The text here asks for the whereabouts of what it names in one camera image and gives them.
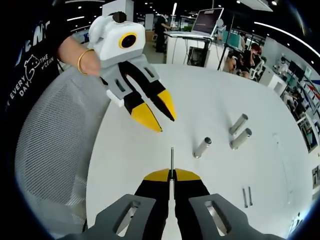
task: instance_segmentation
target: mesh chair back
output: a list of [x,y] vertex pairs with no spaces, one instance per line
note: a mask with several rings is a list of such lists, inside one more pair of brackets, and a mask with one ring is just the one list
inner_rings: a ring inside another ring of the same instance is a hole
[[24,122],[16,148],[16,180],[55,238],[82,232],[91,153],[109,103],[97,77],[70,67],[48,86]]

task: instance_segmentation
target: cartoon graphic on shirt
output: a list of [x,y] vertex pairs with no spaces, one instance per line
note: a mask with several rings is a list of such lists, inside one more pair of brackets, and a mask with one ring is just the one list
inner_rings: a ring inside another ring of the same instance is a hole
[[33,54],[28,60],[24,62],[25,76],[29,81],[33,78],[35,74],[35,68],[40,64],[40,60],[36,58]]

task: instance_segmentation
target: computer monitor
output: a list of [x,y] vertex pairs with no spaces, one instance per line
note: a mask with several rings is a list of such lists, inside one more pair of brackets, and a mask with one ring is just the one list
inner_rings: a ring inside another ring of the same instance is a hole
[[217,20],[221,18],[223,11],[224,8],[200,10],[191,32],[212,37],[217,27]]

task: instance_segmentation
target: white desk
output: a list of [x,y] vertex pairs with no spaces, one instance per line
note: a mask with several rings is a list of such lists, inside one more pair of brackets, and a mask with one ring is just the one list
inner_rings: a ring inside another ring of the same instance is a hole
[[282,95],[288,85],[270,67],[266,65],[259,83],[273,89],[279,96]]
[[[170,121],[143,95],[163,129],[155,133],[132,120],[125,108],[110,104],[89,166],[88,226],[124,194],[134,194],[147,174],[170,168],[174,147],[175,168],[200,175],[208,191],[243,210],[253,228],[287,237],[291,220],[310,207],[312,175],[305,165],[304,139],[280,97],[268,87],[226,72],[183,65],[154,67],[172,94],[177,120]],[[245,127],[252,130],[252,137],[231,150],[228,128],[242,113],[248,115]],[[193,146],[204,137],[212,144],[195,159]],[[248,195],[248,186],[253,206],[244,208],[242,187]],[[171,231],[179,235],[178,228]]]

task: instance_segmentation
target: hand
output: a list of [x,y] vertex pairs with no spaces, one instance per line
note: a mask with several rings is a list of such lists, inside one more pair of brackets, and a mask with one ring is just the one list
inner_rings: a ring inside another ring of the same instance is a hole
[[80,67],[86,74],[100,76],[100,59],[95,51],[88,51],[82,56]]

